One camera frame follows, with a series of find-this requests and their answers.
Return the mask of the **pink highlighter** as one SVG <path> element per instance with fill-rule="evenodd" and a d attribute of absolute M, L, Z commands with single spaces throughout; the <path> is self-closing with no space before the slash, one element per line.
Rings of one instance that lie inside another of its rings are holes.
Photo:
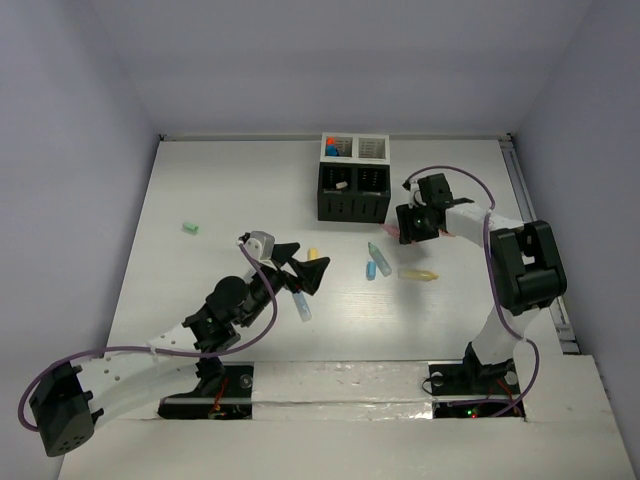
<path fill-rule="evenodd" d="M 390 225 L 390 224 L 382 224 L 381 227 L 391 237 L 395 238 L 396 240 L 400 239 L 400 230 L 397 226 Z"/>

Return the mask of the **orange cap black highlighter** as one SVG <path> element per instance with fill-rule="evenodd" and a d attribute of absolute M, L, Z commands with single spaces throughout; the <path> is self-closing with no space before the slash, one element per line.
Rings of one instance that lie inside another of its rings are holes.
<path fill-rule="evenodd" d="M 336 146 L 335 144 L 335 140 L 333 138 L 328 138 L 326 140 L 326 145 L 325 145 L 325 155 L 326 156 L 333 156 L 333 146 Z"/>

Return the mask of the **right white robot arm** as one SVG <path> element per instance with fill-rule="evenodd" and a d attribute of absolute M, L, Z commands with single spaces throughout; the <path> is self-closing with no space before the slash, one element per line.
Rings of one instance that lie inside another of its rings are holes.
<path fill-rule="evenodd" d="M 484 191 L 488 206 L 456 198 L 443 173 L 422 178 L 414 173 L 403 183 L 408 202 L 396 208 L 396 216 L 402 245 L 447 233 L 483 251 L 494 306 L 460 368 L 462 384 L 482 392 L 496 381 L 495 367 L 512 359 L 538 313 L 564 295 L 567 278 L 551 225 L 496 214 L 496 200 L 486 184 L 472 174 L 467 177 Z"/>

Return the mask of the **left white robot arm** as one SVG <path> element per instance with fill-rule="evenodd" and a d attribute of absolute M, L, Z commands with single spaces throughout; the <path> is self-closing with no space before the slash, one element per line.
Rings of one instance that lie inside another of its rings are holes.
<path fill-rule="evenodd" d="M 196 395 L 217 394 L 224 381 L 222 357 L 266 335 L 243 342 L 241 329 L 266 309 L 276 318 L 282 290 L 295 300 L 314 295 L 330 265 L 327 257 L 297 260 L 298 243 L 279 244 L 263 231 L 244 234 L 237 246 L 251 276 L 222 278 L 202 306 L 171 329 L 141 344 L 72 354 L 32 381 L 19 412 L 30 412 L 33 419 L 19 420 L 39 434 L 48 457 L 68 454 L 112 419 L 171 395 L 183 378 Z"/>

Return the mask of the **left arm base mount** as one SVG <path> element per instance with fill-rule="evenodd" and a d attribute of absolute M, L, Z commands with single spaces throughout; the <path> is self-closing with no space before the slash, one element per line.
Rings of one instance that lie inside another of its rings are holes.
<path fill-rule="evenodd" d="M 221 364 L 190 392 L 160 400 L 164 420 L 249 420 L 253 417 L 254 363 Z"/>

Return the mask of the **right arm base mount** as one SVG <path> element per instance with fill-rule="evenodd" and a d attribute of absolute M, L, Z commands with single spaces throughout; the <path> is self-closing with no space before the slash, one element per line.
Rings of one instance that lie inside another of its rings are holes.
<path fill-rule="evenodd" d="M 421 389 L 434 399 L 436 419 L 525 416 L 514 360 L 484 365 L 471 345 L 460 361 L 431 364 Z"/>

